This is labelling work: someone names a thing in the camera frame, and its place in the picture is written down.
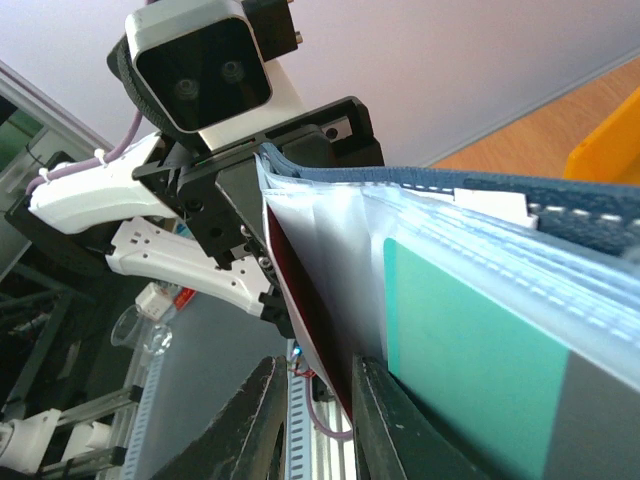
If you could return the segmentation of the blue card holder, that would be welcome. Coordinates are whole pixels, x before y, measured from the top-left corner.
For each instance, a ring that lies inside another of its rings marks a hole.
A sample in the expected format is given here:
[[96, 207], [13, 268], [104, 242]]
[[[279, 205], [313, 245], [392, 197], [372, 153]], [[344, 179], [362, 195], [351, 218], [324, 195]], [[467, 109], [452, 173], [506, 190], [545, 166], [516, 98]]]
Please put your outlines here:
[[313, 168], [263, 146], [265, 205], [324, 301], [352, 367], [376, 360], [489, 478], [501, 469], [388, 368], [392, 239], [549, 337], [569, 358], [540, 479], [639, 475], [639, 191], [422, 168]]

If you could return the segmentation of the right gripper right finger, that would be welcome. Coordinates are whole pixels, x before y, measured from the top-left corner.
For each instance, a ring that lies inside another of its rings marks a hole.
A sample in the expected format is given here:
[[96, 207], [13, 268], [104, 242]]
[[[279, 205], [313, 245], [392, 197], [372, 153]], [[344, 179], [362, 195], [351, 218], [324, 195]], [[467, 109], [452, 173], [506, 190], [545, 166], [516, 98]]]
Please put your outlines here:
[[352, 367], [352, 429], [358, 479], [486, 479], [443, 437], [376, 360]]

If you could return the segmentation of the teal credit card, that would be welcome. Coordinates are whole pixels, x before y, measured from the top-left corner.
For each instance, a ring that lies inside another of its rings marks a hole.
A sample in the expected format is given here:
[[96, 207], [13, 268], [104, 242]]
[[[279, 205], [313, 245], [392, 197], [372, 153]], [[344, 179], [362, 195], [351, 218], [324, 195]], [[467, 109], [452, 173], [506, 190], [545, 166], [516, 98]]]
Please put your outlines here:
[[395, 240], [383, 258], [390, 372], [501, 469], [542, 478], [568, 348]]

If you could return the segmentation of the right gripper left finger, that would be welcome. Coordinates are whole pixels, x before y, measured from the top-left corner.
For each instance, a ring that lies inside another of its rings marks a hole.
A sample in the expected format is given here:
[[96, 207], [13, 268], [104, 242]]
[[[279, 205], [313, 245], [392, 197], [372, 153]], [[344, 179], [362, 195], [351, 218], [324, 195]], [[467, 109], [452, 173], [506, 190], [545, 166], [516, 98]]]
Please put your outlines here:
[[282, 479], [287, 364], [260, 361], [205, 432], [153, 475], [155, 479]]

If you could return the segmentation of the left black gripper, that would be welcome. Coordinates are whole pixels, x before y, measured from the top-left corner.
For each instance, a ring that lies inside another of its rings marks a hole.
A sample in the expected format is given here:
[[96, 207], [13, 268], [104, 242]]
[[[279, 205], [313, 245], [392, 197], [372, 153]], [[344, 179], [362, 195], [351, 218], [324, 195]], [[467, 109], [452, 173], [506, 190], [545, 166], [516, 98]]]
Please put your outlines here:
[[223, 270], [244, 252], [266, 250], [254, 156], [273, 144], [296, 165], [369, 167], [384, 163], [368, 108], [345, 97], [197, 156], [176, 142], [133, 171]]

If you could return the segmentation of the red credit card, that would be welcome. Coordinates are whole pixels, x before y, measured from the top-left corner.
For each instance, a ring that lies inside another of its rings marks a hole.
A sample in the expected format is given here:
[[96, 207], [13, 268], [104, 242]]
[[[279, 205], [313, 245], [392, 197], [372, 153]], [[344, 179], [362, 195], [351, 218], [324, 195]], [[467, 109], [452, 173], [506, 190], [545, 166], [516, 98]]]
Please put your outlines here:
[[295, 338], [308, 365], [331, 388], [347, 418], [352, 419], [351, 367], [331, 315], [276, 215], [267, 205], [263, 207], [263, 228]]

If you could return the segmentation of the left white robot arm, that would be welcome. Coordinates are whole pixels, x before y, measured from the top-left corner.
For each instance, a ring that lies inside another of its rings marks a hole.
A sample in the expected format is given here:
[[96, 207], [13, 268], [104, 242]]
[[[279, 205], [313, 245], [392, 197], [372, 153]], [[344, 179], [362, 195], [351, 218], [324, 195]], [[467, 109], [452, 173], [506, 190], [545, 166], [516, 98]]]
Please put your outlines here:
[[367, 107], [306, 110], [279, 58], [302, 38], [286, 1], [149, 1], [107, 58], [155, 132], [81, 162], [55, 156], [6, 220], [84, 275], [111, 270], [229, 302], [294, 335], [267, 252], [254, 158], [377, 167]]

